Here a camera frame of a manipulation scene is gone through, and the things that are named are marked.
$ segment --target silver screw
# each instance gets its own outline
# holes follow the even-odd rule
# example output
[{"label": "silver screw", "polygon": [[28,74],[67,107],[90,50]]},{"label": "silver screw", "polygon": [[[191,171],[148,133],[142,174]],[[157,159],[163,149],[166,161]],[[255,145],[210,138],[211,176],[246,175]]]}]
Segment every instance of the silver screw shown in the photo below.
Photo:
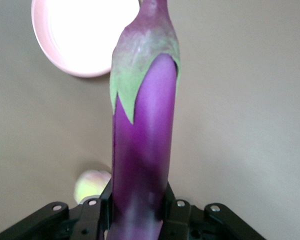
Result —
[{"label": "silver screw", "polygon": [[220,207],[218,207],[217,205],[212,205],[210,207],[210,209],[213,211],[213,212],[220,212]]},{"label": "silver screw", "polygon": [[186,205],[186,203],[182,200],[177,201],[176,204],[178,205],[178,207],[184,207]]},{"label": "silver screw", "polygon": [[97,204],[97,201],[96,201],[96,200],[91,200],[91,201],[89,201],[88,204],[89,204],[90,206],[93,206],[93,205]]},{"label": "silver screw", "polygon": [[62,206],[61,206],[61,205],[56,205],[56,206],[54,206],[54,207],[52,208],[53,211],[58,211],[58,210],[60,210],[60,209],[62,209]]}]

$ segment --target pointed green calyx tip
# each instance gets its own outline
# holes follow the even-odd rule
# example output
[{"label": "pointed green calyx tip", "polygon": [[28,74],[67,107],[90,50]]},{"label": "pointed green calyx tip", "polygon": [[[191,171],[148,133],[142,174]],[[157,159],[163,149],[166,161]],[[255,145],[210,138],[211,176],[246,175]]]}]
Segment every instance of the pointed green calyx tip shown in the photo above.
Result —
[{"label": "pointed green calyx tip", "polygon": [[177,86],[180,78],[180,53],[168,12],[153,16],[138,14],[122,32],[112,54],[110,99],[113,114],[117,98],[129,121],[134,123],[139,88],[155,58],[169,54],[176,64]]}]

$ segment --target purple eggplant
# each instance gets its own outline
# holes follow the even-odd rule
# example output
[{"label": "purple eggplant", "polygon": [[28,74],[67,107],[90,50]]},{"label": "purple eggplant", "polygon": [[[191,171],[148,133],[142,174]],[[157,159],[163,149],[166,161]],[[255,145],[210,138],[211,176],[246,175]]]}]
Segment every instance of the purple eggplant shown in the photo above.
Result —
[{"label": "purple eggplant", "polygon": [[108,240],[158,239],[179,70],[167,0],[144,0],[112,55],[113,221]]}]

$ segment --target gray background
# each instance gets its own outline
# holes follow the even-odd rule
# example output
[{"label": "gray background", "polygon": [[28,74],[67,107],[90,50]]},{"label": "gray background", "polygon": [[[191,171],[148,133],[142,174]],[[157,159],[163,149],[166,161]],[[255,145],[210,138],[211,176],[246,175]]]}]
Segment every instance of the gray background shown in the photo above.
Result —
[{"label": "gray background", "polygon": [[[300,0],[169,9],[182,61],[175,194],[221,202],[268,240],[300,240]],[[0,231],[50,202],[74,207],[77,177],[109,169],[111,151],[109,75],[57,69],[36,41],[31,1],[0,0]]]}]

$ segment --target black metal bracket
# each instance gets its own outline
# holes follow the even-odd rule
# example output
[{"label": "black metal bracket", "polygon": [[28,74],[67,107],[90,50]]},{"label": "black metal bracket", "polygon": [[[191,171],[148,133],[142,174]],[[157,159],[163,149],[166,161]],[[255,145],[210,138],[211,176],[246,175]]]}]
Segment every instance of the black metal bracket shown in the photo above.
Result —
[{"label": "black metal bracket", "polygon": [[[220,203],[204,210],[176,199],[167,185],[162,203],[163,225],[158,240],[266,240]],[[109,183],[99,198],[69,209],[52,202],[0,233],[0,240],[104,240],[112,222]]]}]

